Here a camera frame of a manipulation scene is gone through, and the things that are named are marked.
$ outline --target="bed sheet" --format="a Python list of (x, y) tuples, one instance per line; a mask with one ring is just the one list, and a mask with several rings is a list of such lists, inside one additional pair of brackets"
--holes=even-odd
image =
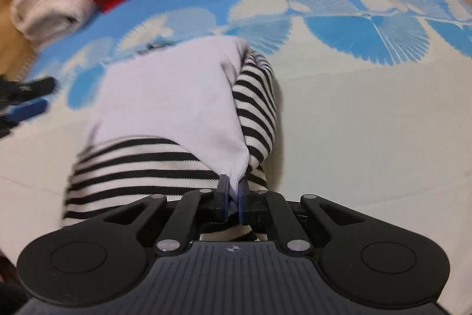
[(33, 66), (30, 78), (56, 76), (61, 92), (48, 114), (2, 140), (0, 193), (12, 198), (0, 247), (16, 260), (58, 226), (108, 66), (148, 43), (238, 35), (278, 81), (270, 188), (289, 200), (315, 193), (435, 240), (451, 262), (440, 304), (469, 314), (471, 26), (462, 0), (128, 0)]

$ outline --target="ribbed gray panel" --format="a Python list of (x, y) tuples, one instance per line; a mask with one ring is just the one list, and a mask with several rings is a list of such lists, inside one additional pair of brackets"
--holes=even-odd
[(65, 309), (33, 299), (18, 313), (57, 314), (444, 315), (445, 312), (433, 303), (413, 309), (382, 310), (351, 302), (323, 281), (310, 260), (286, 256), (273, 242), (195, 242), (183, 255), (158, 259), (137, 287), (112, 302), (86, 309)]

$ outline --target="beige cloth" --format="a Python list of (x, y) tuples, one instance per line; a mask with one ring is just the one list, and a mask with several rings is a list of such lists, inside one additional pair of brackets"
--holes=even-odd
[(27, 39), (44, 42), (77, 30), (95, 10), (92, 0), (13, 0), (11, 20)]

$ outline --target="metal rivet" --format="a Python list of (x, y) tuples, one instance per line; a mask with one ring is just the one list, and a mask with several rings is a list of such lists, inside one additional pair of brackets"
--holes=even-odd
[(311, 244), (303, 239), (294, 239), (287, 243), (287, 248), (292, 251), (302, 252), (311, 247)]
[(180, 247), (180, 242), (175, 239), (162, 239), (157, 242), (157, 248), (161, 251), (175, 251)]

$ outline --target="crosshair logo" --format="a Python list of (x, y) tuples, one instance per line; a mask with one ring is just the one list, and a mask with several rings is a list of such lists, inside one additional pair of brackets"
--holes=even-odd
[(240, 247), (235, 246), (234, 244), (232, 244), (231, 246), (229, 246), (229, 247), (227, 248), (227, 250), (228, 250), (229, 252), (233, 253), (233, 254), (234, 254), (235, 252), (238, 252), (240, 249), (241, 249)]

